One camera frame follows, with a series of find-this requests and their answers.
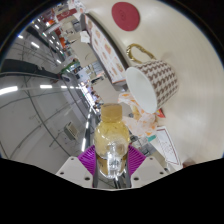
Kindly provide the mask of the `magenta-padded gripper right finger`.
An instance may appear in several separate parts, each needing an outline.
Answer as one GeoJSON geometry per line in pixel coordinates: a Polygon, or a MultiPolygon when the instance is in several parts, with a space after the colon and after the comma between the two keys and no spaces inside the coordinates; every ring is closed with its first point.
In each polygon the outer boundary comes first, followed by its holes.
{"type": "Polygon", "coordinates": [[[127,155],[127,173],[132,188],[140,188],[168,175],[153,157],[146,157],[133,146],[127,155]]]}

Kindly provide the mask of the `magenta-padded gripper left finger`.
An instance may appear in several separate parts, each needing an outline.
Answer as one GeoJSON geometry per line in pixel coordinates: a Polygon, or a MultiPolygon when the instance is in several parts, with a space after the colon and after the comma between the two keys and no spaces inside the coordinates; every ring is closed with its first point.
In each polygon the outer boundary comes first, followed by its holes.
{"type": "Polygon", "coordinates": [[[94,188],[98,184],[96,171],[95,147],[90,146],[78,157],[70,156],[56,175],[81,187],[94,188]]]}

